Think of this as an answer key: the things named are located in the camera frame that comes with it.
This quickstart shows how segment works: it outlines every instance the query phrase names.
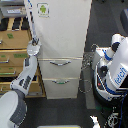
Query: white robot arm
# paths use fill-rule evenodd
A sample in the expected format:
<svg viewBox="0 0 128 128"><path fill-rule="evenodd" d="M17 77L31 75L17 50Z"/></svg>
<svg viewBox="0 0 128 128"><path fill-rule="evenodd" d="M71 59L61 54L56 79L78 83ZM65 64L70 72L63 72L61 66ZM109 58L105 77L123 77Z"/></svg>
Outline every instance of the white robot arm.
<svg viewBox="0 0 128 128"><path fill-rule="evenodd" d="M24 97L28 94L31 82L37 69L37 57L40 42L35 45L34 40L28 44L29 58L24 60L23 71L10 84L12 91L0 98L0 127L18 128L23 122L27 106Z"/></svg>

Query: cabinet door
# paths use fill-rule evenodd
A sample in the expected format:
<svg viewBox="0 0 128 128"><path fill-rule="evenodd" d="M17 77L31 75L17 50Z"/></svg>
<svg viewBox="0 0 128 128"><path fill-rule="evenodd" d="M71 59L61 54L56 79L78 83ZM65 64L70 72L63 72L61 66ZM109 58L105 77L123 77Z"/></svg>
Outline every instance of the cabinet door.
<svg viewBox="0 0 128 128"><path fill-rule="evenodd" d="M47 99L77 98L79 79L44 79Z"/></svg>
<svg viewBox="0 0 128 128"><path fill-rule="evenodd" d="M39 60L42 78L79 78L81 59Z"/></svg>
<svg viewBox="0 0 128 128"><path fill-rule="evenodd" d="M42 43L39 58L83 55L92 0L31 0L37 36ZM24 0L31 23L27 1ZM40 15L41 3L48 4L48 17Z"/></svg>

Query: drawer handle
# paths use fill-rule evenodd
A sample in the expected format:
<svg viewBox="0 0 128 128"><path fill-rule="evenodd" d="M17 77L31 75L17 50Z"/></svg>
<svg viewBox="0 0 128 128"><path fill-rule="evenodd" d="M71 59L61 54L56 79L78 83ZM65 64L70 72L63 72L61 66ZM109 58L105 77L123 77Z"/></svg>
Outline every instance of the drawer handle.
<svg viewBox="0 0 128 128"><path fill-rule="evenodd" d="M69 64L71 63L71 61L65 61L65 62L56 62L56 61L50 61L51 64L54 64L54 65L57 65L57 66L63 66L63 65L66 65L66 64Z"/></svg>
<svg viewBox="0 0 128 128"><path fill-rule="evenodd" d="M16 71L14 72L7 72L7 73L0 73L0 75L15 75Z"/></svg>
<svg viewBox="0 0 128 128"><path fill-rule="evenodd" d="M56 84L66 84L69 82L69 80L53 80L52 82Z"/></svg>
<svg viewBox="0 0 128 128"><path fill-rule="evenodd" d="M6 61L0 61L0 64L8 63L8 62L9 62L9 59L7 59Z"/></svg>
<svg viewBox="0 0 128 128"><path fill-rule="evenodd" d="M3 88L4 88L4 86L1 87L1 89L0 89L1 92L8 92L8 91L10 91L10 90L3 90Z"/></svg>

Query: green sticker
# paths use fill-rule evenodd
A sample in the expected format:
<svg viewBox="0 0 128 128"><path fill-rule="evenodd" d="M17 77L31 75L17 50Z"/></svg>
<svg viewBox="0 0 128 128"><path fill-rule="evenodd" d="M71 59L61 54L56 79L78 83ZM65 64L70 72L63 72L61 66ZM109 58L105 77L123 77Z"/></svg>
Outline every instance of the green sticker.
<svg viewBox="0 0 128 128"><path fill-rule="evenodd" d="M8 33L7 36L8 36L9 39L14 38L13 35L12 35L12 33Z"/></svg>
<svg viewBox="0 0 128 128"><path fill-rule="evenodd" d="M26 53L22 53L22 54L13 54L14 55L14 58L27 58L27 54Z"/></svg>
<svg viewBox="0 0 128 128"><path fill-rule="evenodd" d="M40 11L41 11L42 13L45 13L46 7L45 7L44 5L42 5L41 8L40 8Z"/></svg>
<svg viewBox="0 0 128 128"><path fill-rule="evenodd" d="M6 56L5 55L1 55L1 58L5 58Z"/></svg>
<svg viewBox="0 0 128 128"><path fill-rule="evenodd" d="M13 68L9 68L10 70L13 69Z"/></svg>

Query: floor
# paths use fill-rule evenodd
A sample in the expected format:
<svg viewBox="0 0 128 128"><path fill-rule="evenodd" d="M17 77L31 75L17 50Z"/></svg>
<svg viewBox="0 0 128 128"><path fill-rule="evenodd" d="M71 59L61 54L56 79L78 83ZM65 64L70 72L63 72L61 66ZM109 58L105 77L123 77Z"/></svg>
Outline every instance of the floor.
<svg viewBox="0 0 128 128"><path fill-rule="evenodd" d="M122 9L128 8L128 1L120 0L92 0L91 16L86 37L85 60L92 52L91 46L100 47L111 45L111 37L115 33L126 36L120 22ZM90 67L83 67L81 72L80 89L77 99L47 100L46 98L26 99L27 116L20 128L37 128L45 125L79 125L82 128L92 128L91 115L97 116L101 128L105 118L101 115L98 101L90 90Z"/></svg>

